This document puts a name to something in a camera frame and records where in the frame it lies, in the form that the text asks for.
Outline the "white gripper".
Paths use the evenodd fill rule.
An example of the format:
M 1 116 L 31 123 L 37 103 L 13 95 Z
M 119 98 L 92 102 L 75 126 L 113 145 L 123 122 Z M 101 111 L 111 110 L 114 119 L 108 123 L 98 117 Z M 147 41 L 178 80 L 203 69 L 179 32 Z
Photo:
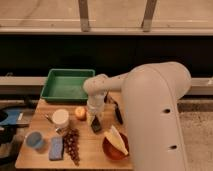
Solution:
M 98 118 L 99 121 L 102 121 L 104 114 L 104 107 L 105 107 L 104 102 L 92 103 L 91 101 L 87 101 L 86 117 L 88 125 L 91 125 L 95 118 Z

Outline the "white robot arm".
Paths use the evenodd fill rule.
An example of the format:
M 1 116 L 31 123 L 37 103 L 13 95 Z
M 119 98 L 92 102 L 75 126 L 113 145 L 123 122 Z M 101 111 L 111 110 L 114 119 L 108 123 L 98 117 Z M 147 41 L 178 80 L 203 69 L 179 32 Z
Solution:
M 190 72 L 178 62 L 144 64 L 111 78 L 100 74 L 83 84 L 92 109 L 99 94 L 121 93 L 134 171 L 188 171 L 177 101 L 190 87 Z

